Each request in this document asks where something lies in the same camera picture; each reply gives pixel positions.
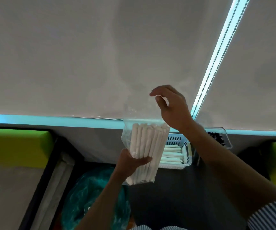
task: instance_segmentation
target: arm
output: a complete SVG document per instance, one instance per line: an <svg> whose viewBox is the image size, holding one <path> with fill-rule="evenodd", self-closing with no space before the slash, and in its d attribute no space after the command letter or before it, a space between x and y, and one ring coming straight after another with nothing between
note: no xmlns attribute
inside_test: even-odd
<svg viewBox="0 0 276 230"><path fill-rule="evenodd" d="M134 159L127 149L123 149L109 182L75 230L110 229L122 183L135 172L136 168L147 164L151 160L151 157Z"/></svg>
<svg viewBox="0 0 276 230"><path fill-rule="evenodd" d="M245 219L264 205L276 201L276 186L209 136L192 119L182 94L170 85L164 85L153 89L150 96L156 96L163 119L196 148ZM169 105L162 97L168 99Z"/></svg>

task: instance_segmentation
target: striped shirt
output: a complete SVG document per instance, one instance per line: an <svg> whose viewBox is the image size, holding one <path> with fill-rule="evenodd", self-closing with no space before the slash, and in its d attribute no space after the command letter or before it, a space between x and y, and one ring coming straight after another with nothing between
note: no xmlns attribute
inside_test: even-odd
<svg viewBox="0 0 276 230"><path fill-rule="evenodd" d="M276 230L276 202L270 203L256 211L248 219L247 224L251 230ZM146 225L140 225L131 230L151 230ZM165 227L162 230L186 230L176 226Z"/></svg>

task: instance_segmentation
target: teal plastic bag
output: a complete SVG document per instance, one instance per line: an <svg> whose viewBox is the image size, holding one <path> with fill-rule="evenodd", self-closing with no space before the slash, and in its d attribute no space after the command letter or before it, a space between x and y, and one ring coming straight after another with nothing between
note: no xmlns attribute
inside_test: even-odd
<svg viewBox="0 0 276 230"><path fill-rule="evenodd" d="M104 166L88 171L76 182L68 193L61 213L61 225L64 230L74 230L106 186L114 168ZM126 229L130 217L127 187L122 186L115 207L111 229Z"/></svg>

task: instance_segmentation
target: dark floor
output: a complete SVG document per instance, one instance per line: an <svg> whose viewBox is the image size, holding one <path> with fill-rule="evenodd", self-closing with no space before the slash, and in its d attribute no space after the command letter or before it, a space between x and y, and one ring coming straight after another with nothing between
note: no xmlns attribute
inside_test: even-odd
<svg viewBox="0 0 276 230"><path fill-rule="evenodd" d="M190 230L246 227L204 164L159 169L154 183L130 186L129 198L136 224L152 230L171 225Z"/></svg>

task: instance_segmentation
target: hand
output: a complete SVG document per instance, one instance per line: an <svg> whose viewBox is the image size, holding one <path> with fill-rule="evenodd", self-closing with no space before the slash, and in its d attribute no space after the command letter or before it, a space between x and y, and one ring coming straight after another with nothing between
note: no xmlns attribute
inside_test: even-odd
<svg viewBox="0 0 276 230"><path fill-rule="evenodd" d="M156 102L161 109L161 116L170 127L182 132L194 123L185 97L172 86L158 86L152 90L150 96L156 96Z"/></svg>
<svg viewBox="0 0 276 230"><path fill-rule="evenodd" d="M116 168L113 171L113 177L124 182L127 177L131 176L135 170L142 165L147 164L152 160L151 157L141 159L132 158L127 148L122 149Z"/></svg>

